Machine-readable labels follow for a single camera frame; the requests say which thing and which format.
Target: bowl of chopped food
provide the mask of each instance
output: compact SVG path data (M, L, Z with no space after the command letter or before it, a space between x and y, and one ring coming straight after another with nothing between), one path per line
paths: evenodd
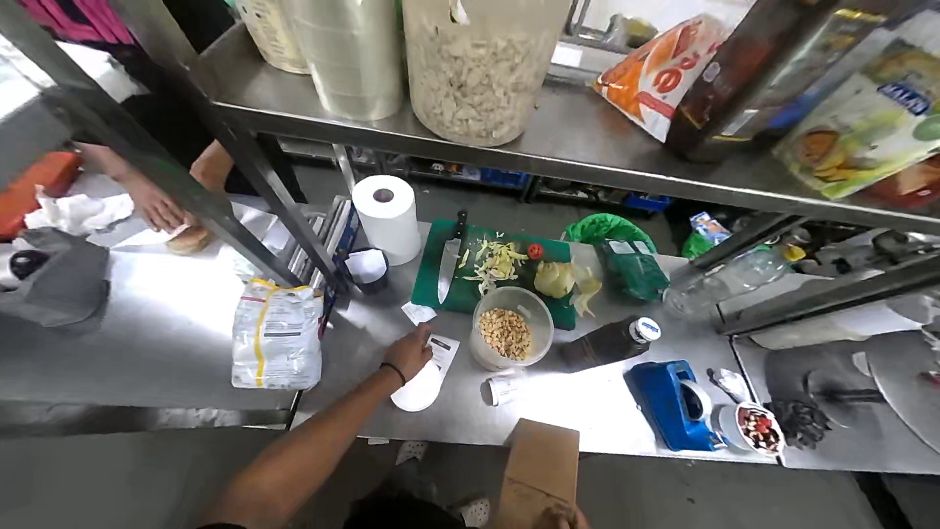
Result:
M765 456L778 456L783 449L783 432L770 410L753 402L724 406L718 410L718 426L734 446Z
M545 302L517 286L487 293L473 312L470 350L490 371L532 365L552 345L555 323Z

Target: bread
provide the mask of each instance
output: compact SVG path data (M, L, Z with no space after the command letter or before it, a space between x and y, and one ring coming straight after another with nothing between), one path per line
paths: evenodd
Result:
M214 235L202 226L190 226L182 233L166 241L166 247L177 255L199 253L214 239Z

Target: person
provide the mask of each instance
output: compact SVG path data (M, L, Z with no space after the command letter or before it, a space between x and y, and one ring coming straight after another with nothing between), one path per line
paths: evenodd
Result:
M17 0L31 18L55 39L82 44L110 54L148 93L134 94L120 102L173 158L189 169L193 178L211 192L257 194L234 168L231 156L197 119L180 94L173 78L155 64L134 40L131 31L107 0ZM201 53L234 24L223 0L164 0L164 4L193 45ZM120 183L133 199L140 215L154 230L171 231L196 219L180 208L150 179L92 135L76 131L78 150ZM268 151L291 196L306 198L293 170Z
M417 375L431 359L427 345L431 326L421 324L389 346L377 371L325 411L314 415L268 446L237 473L208 509L200 529L279 529L323 485L356 433L380 402ZM414 477L414 465L392 472L392 479L353 504L344 529L420 527L450 529L465 526L463 519L431 501L419 487L403 487L402 474ZM478 520L481 526L485 520ZM576 506L546 509L539 529L589 529Z

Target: blue crate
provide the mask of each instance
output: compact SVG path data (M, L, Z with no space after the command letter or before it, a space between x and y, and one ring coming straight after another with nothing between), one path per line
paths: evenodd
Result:
M486 184L503 185L515 189L522 189L528 182L529 175L524 172L511 172L501 169L482 168L480 181Z
M672 203L672 197L660 195L659 198L641 197L633 191L623 200L623 205L645 211L661 212Z

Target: black wristband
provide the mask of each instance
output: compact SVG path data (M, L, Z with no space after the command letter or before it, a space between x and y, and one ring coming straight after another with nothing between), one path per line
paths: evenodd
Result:
M395 365L394 363L389 363L387 361L382 362L382 364L379 365L379 369L382 369L386 365L394 369L395 372L399 374L399 377L401 377L401 386L404 387L404 385L408 383L408 380L405 379L405 374L401 372L401 370L398 368L397 365Z

